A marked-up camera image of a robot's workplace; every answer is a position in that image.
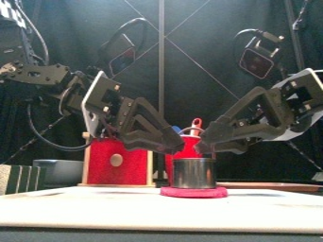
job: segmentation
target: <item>white table surface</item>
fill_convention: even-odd
[[[180,199],[157,188],[76,186],[0,197],[0,226],[175,232],[323,234],[323,197],[228,189]]]

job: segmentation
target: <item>red box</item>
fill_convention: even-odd
[[[115,139],[93,139],[85,151],[81,183],[152,185],[152,152],[128,151]]]

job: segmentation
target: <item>red object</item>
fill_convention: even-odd
[[[147,176],[147,150],[128,151],[117,140],[93,140],[88,161],[88,184],[145,185]]]
[[[175,198],[220,199],[227,197],[227,189],[221,186],[211,189],[188,189],[164,186],[160,188],[160,195]]]
[[[199,128],[199,129],[201,128],[201,119],[200,118],[195,118],[191,127]],[[191,130],[191,132],[189,132],[189,135],[193,135],[193,136],[199,136],[199,134],[200,134],[199,130]]]
[[[201,158],[203,154],[197,154],[195,151],[195,144],[199,142],[199,136],[181,135],[184,140],[183,151],[176,152],[175,155],[165,155],[165,171],[168,176],[168,181],[172,180],[172,169],[173,169],[173,159],[180,158]]]

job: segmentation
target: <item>pink base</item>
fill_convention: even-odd
[[[175,198],[220,199],[227,197],[227,189],[224,187],[189,189],[164,186],[160,188],[160,195]]]

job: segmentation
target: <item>cable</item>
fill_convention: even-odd
[[[84,149],[86,149],[89,146],[90,146],[90,143],[92,143],[92,140],[93,140],[93,137],[89,136],[89,141],[85,145],[80,146],[80,147],[64,147],[64,146],[60,146],[54,143],[52,143],[49,140],[46,140],[41,135],[40,133],[36,131],[34,129],[34,124],[33,124],[33,120],[32,120],[32,105],[28,104],[28,121],[29,121],[29,126],[30,126],[30,129],[34,133],[34,136],[45,143],[48,144],[50,147],[61,150],[61,151],[68,151],[68,152],[74,152],[74,151],[81,151]]]
[[[48,55],[48,48],[46,48],[46,44],[44,42],[44,39],[41,37],[40,33],[37,32],[32,21],[29,20],[28,16],[25,15],[25,13],[24,13],[21,7],[18,6],[18,4],[16,3],[16,1],[14,1],[14,7],[16,7],[17,11],[20,12],[20,14],[22,15],[22,17],[24,17],[25,21],[28,22],[32,30],[34,31],[36,37],[40,40],[40,43],[41,43],[41,46],[42,46],[42,51],[44,51],[44,64],[48,65],[48,63],[49,63],[49,55]]]
[[[117,31],[115,32],[115,34],[112,35],[111,39],[108,42],[105,42],[101,47],[98,48],[98,55],[101,55],[102,53],[107,52],[108,50],[108,47],[116,42],[117,38],[120,37],[120,35],[123,33],[127,32],[127,30],[141,24],[143,25],[143,39],[141,39],[141,42],[136,48],[136,51],[140,51],[143,46],[144,46],[144,43],[145,43],[145,40],[147,40],[147,30],[148,30],[148,22],[144,18],[136,18],[136,19],[132,19],[129,20],[127,23],[124,23],[120,28],[117,29]]]
[[[232,47],[232,55],[233,55],[233,61],[235,61],[235,63],[239,65],[239,62],[237,62],[237,55],[236,55],[236,45],[237,45],[237,40],[239,40],[239,38],[240,38],[240,36],[244,36],[244,35],[247,35],[247,34],[251,34],[253,37],[255,36],[261,36],[263,35],[263,31],[260,30],[260,29],[255,29],[255,28],[248,28],[248,29],[244,29],[244,30],[241,30],[237,34],[236,34],[236,36],[235,36],[235,38],[233,38],[233,43],[232,43],[232,45],[233,45],[233,47]]]

